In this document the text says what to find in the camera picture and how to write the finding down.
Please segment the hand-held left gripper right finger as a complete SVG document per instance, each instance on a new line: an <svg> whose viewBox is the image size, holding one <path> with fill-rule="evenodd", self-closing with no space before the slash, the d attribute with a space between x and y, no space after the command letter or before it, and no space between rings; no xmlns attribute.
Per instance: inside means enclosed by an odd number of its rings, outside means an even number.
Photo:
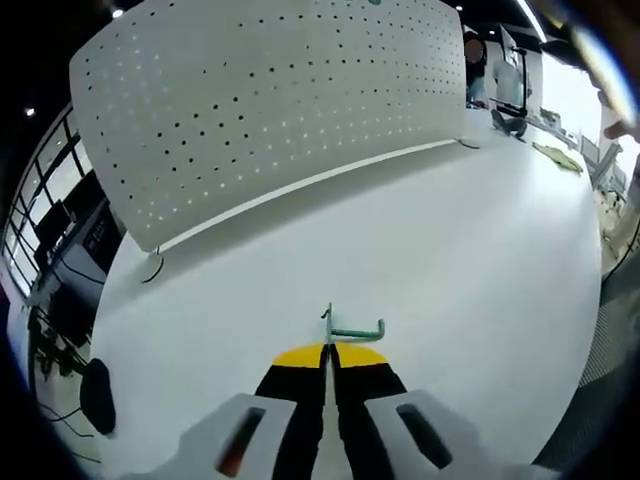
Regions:
<svg viewBox="0 0 640 480"><path fill-rule="evenodd" d="M475 426L423 390L409 390L380 353L330 346L338 430L355 479L553 479L507 462Z"/></svg>

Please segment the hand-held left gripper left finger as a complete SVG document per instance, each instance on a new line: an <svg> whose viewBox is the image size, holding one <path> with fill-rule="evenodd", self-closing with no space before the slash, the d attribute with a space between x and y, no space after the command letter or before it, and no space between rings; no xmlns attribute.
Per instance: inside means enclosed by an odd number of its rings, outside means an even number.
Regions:
<svg viewBox="0 0 640 480"><path fill-rule="evenodd" d="M323 343L273 360L252 394L237 394L180 439L174 479L309 479L324 430Z"/></svg>

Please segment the person's right hand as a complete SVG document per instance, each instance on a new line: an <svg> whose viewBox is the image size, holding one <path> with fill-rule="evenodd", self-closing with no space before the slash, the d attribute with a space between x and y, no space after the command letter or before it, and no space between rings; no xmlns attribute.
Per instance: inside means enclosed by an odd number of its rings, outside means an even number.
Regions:
<svg viewBox="0 0 640 480"><path fill-rule="evenodd" d="M639 122L631 124L622 120L606 127L603 130L603 136L609 140L616 140L624 136L630 136L634 141L640 143L640 129Z"/></svg>

